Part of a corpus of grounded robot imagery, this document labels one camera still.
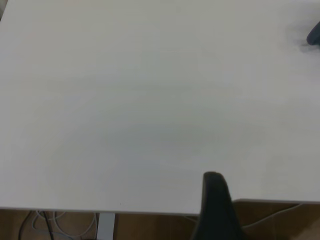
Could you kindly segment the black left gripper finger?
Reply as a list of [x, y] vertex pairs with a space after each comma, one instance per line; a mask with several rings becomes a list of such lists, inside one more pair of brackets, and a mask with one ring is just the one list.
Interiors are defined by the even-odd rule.
[[193, 240], [245, 240], [227, 182], [218, 172], [203, 175], [201, 210]]

